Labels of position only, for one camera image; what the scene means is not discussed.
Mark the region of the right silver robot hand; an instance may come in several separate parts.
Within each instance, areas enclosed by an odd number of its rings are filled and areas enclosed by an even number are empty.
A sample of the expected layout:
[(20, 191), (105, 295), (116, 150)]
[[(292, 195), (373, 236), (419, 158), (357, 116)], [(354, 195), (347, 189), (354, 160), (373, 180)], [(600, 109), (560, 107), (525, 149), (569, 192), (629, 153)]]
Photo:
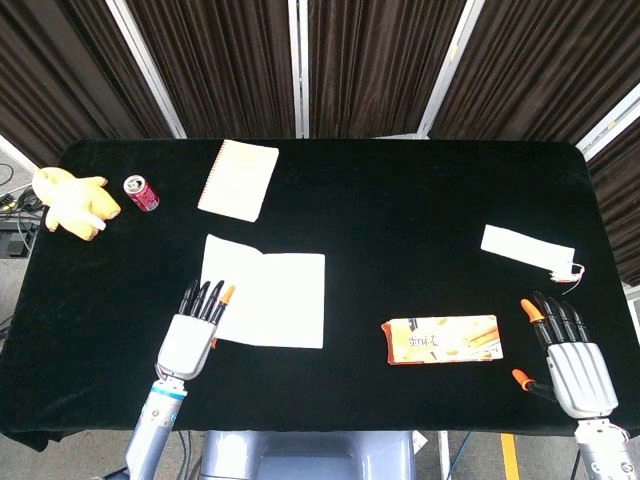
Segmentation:
[(539, 291), (522, 299), (520, 306), (544, 353), (551, 383), (544, 385), (514, 369), (512, 376), (518, 385), (558, 403), (576, 420), (609, 416), (617, 408), (618, 398), (601, 350), (591, 341), (577, 310)]

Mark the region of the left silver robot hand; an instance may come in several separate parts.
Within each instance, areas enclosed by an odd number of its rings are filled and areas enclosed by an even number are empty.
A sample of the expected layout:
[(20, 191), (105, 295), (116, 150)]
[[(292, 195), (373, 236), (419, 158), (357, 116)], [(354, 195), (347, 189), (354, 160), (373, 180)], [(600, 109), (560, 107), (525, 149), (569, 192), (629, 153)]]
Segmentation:
[(235, 293), (223, 280), (211, 285), (194, 280), (185, 289), (173, 316), (155, 364), (160, 380), (188, 381), (201, 372), (216, 342), (216, 331)]

